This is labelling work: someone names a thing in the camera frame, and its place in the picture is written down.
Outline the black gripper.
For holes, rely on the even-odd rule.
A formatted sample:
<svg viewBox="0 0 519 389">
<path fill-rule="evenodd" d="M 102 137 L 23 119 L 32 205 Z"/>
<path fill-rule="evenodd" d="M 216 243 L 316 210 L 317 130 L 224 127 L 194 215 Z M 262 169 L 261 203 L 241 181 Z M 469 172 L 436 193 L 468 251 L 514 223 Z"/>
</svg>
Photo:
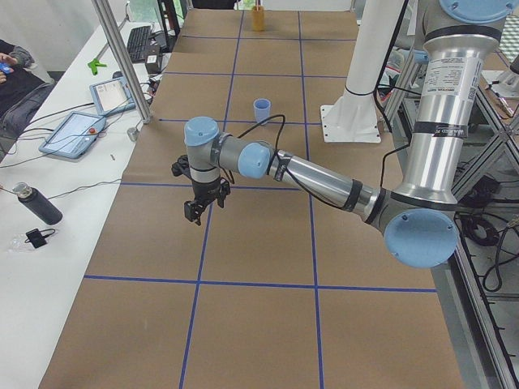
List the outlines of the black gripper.
<svg viewBox="0 0 519 389">
<path fill-rule="evenodd" d="M 220 208 L 225 206 L 225 199 L 230 194 L 230 183 L 223 177 L 212 182 L 192 182 L 194 199 L 183 204 L 184 216 L 196 225 L 201 225 L 201 216 L 206 208 L 217 201 Z"/>
</svg>

